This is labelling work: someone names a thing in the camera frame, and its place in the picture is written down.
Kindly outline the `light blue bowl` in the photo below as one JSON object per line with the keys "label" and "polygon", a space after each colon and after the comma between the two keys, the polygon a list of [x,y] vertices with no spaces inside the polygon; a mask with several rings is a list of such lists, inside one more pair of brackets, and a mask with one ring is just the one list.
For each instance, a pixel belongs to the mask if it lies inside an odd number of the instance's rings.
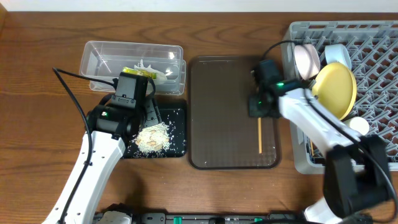
{"label": "light blue bowl", "polygon": [[347,48],[343,44],[327,45],[324,50],[327,64],[339,62],[352,69],[352,63]]}

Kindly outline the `pink shallow bowl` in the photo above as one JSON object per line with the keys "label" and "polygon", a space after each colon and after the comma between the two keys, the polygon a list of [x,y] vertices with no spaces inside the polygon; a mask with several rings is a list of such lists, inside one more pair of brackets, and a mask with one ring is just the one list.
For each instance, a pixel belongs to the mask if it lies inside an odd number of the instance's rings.
{"label": "pink shallow bowl", "polygon": [[296,45],[294,60],[303,80],[308,80],[320,72],[320,58],[312,44]]}

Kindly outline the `white plastic bag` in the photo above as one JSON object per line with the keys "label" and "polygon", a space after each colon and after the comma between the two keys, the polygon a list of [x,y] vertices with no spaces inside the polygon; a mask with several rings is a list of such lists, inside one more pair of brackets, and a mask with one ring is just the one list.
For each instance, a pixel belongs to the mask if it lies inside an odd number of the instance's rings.
{"label": "white plastic bag", "polygon": [[164,72],[153,69],[151,65],[145,67],[143,59],[141,59],[141,61],[134,66],[134,69],[140,71],[141,75],[153,79],[156,85],[162,85],[167,81],[167,76]]}

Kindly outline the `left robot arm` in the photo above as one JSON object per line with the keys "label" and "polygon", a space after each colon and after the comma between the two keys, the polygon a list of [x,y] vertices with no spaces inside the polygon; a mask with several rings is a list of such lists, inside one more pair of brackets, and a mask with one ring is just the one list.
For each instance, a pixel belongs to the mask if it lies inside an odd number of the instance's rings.
{"label": "left robot arm", "polygon": [[78,159],[45,223],[92,223],[103,190],[130,140],[161,117],[155,93],[147,92],[151,78],[120,73],[107,94],[84,113],[74,94],[70,97],[85,125]]}

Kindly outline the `yellow round plate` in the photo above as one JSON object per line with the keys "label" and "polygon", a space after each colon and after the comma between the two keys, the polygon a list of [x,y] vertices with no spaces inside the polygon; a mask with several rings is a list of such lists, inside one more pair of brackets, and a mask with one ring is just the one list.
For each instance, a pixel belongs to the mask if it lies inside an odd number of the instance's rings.
{"label": "yellow round plate", "polygon": [[353,109],[357,84],[352,71],[339,62],[328,64],[316,76],[312,95],[339,120]]}

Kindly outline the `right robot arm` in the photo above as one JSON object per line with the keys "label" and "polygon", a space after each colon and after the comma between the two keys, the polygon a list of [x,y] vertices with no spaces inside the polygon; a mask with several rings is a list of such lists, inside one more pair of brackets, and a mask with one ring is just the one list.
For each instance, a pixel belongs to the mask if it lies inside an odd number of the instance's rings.
{"label": "right robot arm", "polygon": [[323,197],[303,211],[301,223],[346,223],[388,200],[397,201],[384,141],[350,129],[298,80],[283,80],[273,60],[253,68],[257,92],[249,116],[283,117],[298,126],[325,158]]}

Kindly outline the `white green cup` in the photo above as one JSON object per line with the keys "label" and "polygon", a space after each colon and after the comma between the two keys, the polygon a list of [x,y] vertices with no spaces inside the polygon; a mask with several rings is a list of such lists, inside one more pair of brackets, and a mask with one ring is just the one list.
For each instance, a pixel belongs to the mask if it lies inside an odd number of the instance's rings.
{"label": "white green cup", "polygon": [[369,123],[364,118],[359,116],[347,119],[343,123],[364,136],[367,135],[370,130]]}

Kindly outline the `yellow green snack wrapper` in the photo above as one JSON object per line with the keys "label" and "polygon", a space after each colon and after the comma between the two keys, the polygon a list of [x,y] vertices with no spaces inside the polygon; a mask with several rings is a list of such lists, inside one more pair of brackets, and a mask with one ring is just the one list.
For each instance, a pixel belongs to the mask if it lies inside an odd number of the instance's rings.
{"label": "yellow green snack wrapper", "polygon": [[156,79],[157,78],[157,73],[156,72],[148,72],[147,70],[144,69],[136,69],[136,68],[129,68],[129,67],[124,67],[122,72],[124,73],[129,73],[133,75],[139,75],[151,79]]}

